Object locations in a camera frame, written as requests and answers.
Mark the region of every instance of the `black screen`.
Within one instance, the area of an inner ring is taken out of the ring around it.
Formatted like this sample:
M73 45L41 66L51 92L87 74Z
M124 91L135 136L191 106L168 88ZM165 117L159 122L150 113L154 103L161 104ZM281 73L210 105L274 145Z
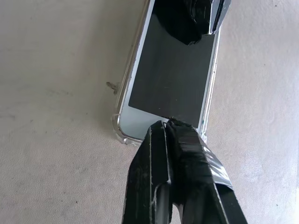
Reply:
M129 106L198 127L214 35L187 46L152 14Z

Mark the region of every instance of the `silver phone frame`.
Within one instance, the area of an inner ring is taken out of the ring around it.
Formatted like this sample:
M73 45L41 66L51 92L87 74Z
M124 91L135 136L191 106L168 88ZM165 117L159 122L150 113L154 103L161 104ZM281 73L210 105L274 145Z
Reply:
M134 41L132 44L132 48L130 50L129 56L128 56L128 62L125 69L125 76L122 80L117 100L116 100L116 107L115 112L112 116L112 124L113 129L118 137L119 141L125 144L130 143L141 143L142 139L133 138L131 136L126 135L122 130L120 126L120 117L121 117L121 111L123 109L125 96L128 92L128 84L131 82L132 77L132 71L135 66L138 66L135 64L135 59L137 55L137 51L140 47L140 40L143 32L146 32L147 30L144 29L145 21L148 19L148 16L151 17L151 13L148 14L149 6L154 3L155 0L146 0L142 9L140 22L137 27L136 35L134 37ZM217 69L217 56L218 56L218 46L219 46L219 37L220 37L220 30L215 34L215 40L213 44L213 50L212 50L212 57L210 61L209 66L209 72L208 77L206 81L206 89L203 99L203 105L199 117L199 126L197 128L197 131L200 135L200 137L203 139L204 142L206 142L206 128L207 128L207 122L208 122L208 116L210 111L210 105L211 105L211 99L213 94L213 87L214 87L214 81L215 81L215 74Z

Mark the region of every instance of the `smartphone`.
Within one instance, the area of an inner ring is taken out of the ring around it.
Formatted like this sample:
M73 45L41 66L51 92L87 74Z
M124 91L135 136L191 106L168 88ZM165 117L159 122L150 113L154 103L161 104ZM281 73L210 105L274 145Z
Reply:
M141 142L153 123L175 117L206 140L219 31L187 46L160 25L153 6L154 0L144 6L113 116L114 130L124 143Z

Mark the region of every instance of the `white surface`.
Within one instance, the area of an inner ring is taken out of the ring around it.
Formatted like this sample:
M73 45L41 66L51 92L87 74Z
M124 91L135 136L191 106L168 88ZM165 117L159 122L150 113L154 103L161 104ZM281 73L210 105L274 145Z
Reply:
M106 82L121 80L142 4L0 1L1 224L121 222L136 148L111 131ZM298 21L297 0L235 0L221 33L208 144L250 224L294 223Z

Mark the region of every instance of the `phone screen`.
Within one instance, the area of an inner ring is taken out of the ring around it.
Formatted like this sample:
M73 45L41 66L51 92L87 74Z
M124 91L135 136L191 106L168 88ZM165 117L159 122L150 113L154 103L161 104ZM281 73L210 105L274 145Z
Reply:
M213 43L214 35L208 35L187 46L170 36L152 14L129 106L197 128Z

